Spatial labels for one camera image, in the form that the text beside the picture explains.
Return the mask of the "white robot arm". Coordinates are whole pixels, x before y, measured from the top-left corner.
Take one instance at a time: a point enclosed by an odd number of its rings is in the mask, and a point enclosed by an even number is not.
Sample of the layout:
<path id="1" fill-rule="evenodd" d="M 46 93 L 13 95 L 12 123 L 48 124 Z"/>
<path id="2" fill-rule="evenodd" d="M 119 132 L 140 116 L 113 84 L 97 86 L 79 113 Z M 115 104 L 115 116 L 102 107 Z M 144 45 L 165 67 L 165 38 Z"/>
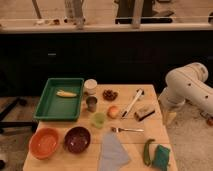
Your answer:
<path id="1" fill-rule="evenodd" d="M 166 87 L 159 95 L 163 124 L 169 125 L 186 101 L 213 117 L 213 88 L 205 84 L 208 70 L 199 62 L 190 63 L 169 71 Z"/>

